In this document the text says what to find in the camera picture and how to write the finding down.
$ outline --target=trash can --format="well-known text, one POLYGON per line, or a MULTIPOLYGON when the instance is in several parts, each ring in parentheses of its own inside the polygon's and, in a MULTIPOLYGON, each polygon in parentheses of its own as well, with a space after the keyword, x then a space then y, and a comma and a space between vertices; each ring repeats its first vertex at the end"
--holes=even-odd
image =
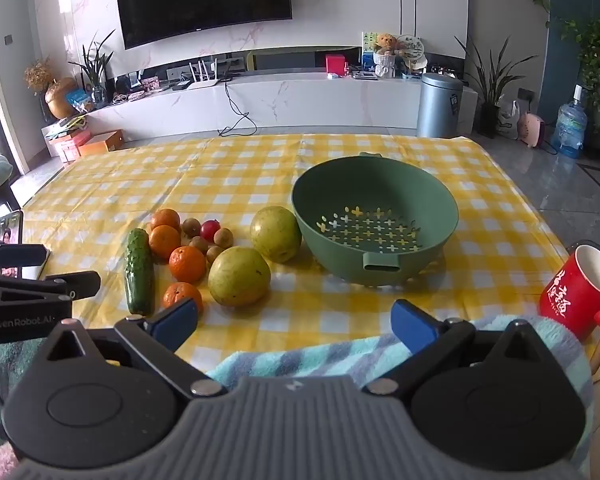
POLYGON ((456 136, 463 86, 455 77, 422 74, 418 137, 450 139, 456 136))

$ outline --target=colander handle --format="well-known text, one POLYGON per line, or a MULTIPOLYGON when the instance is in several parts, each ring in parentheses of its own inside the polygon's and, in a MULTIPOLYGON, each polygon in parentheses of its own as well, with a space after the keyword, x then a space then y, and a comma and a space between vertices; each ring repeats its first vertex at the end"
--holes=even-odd
POLYGON ((362 255, 362 266, 365 270, 400 272, 400 258, 397 254, 364 253, 362 255))

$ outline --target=trash can lid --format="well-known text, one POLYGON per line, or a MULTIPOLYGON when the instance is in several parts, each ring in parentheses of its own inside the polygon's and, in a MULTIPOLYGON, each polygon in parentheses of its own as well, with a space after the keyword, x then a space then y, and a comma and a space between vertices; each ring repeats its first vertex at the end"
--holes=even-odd
POLYGON ((447 90, 462 90, 464 83, 455 77, 440 74, 422 74, 422 82, 427 85, 446 88, 447 90))

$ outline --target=blue water jug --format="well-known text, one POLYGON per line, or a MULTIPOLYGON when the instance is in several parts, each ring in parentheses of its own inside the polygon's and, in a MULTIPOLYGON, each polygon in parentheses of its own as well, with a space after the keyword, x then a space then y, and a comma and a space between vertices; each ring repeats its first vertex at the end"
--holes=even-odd
POLYGON ((582 105, 582 86, 576 85, 573 101, 560 107, 552 145, 559 152, 578 158, 586 129, 587 114, 582 105))

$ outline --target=orange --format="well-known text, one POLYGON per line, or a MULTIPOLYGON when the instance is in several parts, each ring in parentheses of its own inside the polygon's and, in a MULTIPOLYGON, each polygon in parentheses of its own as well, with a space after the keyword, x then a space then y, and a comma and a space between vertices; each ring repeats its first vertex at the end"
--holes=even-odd
POLYGON ((178 282, 172 283, 162 297, 164 307, 178 303, 185 298, 192 298, 198 306, 198 318, 202 316, 204 306, 202 305, 202 294, 197 288, 190 283, 178 282))
POLYGON ((158 225, 170 225, 177 232, 180 232, 180 215, 173 209, 158 209, 151 217, 151 229, 158 225))
POLYGON ((196 282, 205 275, 205 255, 196 247, 178 247, 169 257, 169 270, 179 282, 196 282))
POLYGON ((180 247, 180 233, 171 226, 158 225, 149 234, 149 247, 153 254, 168 260, 171 253, 180 247))

